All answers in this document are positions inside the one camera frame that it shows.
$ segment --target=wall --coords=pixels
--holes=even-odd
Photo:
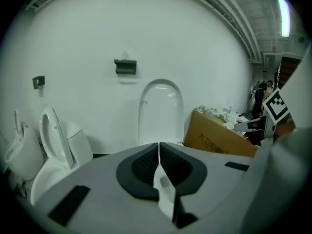
[[[60,119],[84,129],[94,153],[133,147],[141,93],[157,78],[180,88],[185,133],[192,109],[201,104],[245,110],[251,82],[245,52],[197,0],[55,0],[31,25],[25,17],[9,32],[0,68],[0,126],[10,141],[15,107],[38,132],[49,103]],[[26,29],[21,50],[17,31]],[[123,51],[137,60],[135,77],[115,73],[114,59]],[[32,85],[40,75],[46,78],[43,94]]]

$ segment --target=white toilet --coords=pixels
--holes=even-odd
[[[184,110],[179,88],[166,79],[153,80],[141,95],[137,145],[155,142],[181,145],[183,137]],[[160,210],[172,219],[176,190],[160,164],[155,171],[154,188],[159,191]]]
[[[40,135],[48,159],[32,185],[33,205],[50,187],[93,158],[82,128],[72,122],[60,122],[51,105],[42,110]]]
[[[23,180],[33,179],[43,164],[43,155],[37,135],[27,123],[21,122],[16,109],[13,114],[15,138],[4,161],[11,171]]]

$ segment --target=ceiling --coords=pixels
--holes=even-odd
[[[40,10],[53,0],[28,0],[25,9]],[[310,38],[295,11],[291,10],[291,33],[281,36],[277,0],[200,0],[221,17],[246,49],[254,68],[275,70],[282,56],[301,59]]]

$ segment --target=fluorescent light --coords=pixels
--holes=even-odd
[[[286,0],[278,0],[278,4],[282,15],[282,36],[289,37],[289,32],[291,30],[291,15],[289,6]]]

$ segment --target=cardboard box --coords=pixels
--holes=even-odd
[[[239,133],[223,126],[219,118],[193,111],[184,146],[203,151],[253,157],[257,147]]]

